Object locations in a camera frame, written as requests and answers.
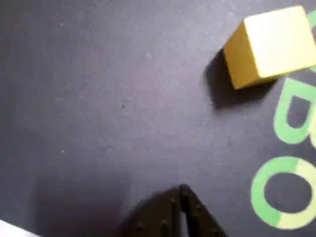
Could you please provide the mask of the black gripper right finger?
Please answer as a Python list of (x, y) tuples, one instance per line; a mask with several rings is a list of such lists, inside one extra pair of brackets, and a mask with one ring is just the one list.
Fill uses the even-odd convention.
[(190, 237), (227, 237), (215, 217), (188, 185), (179, 186), (181, 211), (186, 215)]

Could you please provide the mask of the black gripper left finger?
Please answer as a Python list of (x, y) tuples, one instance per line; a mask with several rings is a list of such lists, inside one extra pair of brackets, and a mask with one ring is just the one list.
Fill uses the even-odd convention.
[(137, 205), (119, 228), (121, 237), (179, 237), (179, 188), (159, 192)]

